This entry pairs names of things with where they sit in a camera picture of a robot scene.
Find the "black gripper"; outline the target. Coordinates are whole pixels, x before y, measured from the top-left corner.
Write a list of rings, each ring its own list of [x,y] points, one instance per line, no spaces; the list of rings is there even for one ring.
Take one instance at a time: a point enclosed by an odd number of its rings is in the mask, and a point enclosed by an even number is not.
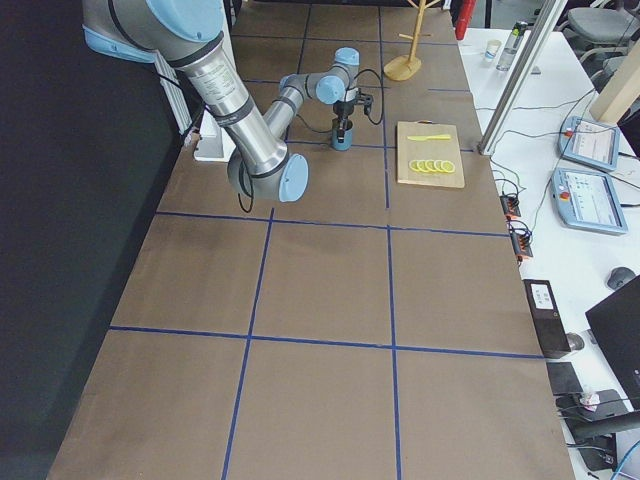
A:
[[[336,139],[344,140],[344,122],[350,115],[353,114],[356,106],[355,100],[350,101],[337,101],[334,103],[334,113],[336,114]],[[347,120],[345,123],[345,130],[351,130],[351,120]]]

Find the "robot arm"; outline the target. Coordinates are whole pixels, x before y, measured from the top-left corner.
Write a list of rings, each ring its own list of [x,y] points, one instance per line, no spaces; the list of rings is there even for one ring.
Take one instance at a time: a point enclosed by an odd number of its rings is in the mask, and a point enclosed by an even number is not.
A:
[[[335,105],[355,99],[357,50],[338,49],[325,72],[284,77],[278,97],[261,113],[224,52],[222,2],[85,1],[82,7],[85,41],[93,51],[139,63],[162,55],[185,74],[235,144],[227,173],[238,193],[280,202],[301,198],[308,163],[288,150],[282,136],[306,100]]]

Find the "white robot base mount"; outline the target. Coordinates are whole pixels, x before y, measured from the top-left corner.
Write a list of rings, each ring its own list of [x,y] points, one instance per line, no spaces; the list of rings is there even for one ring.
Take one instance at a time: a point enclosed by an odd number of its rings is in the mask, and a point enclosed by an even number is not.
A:
[[[199,140],[194,150],[194,158],[201,162],[227,163],[235,150],[235,144],[214,117],[205,111],[199,127]]]

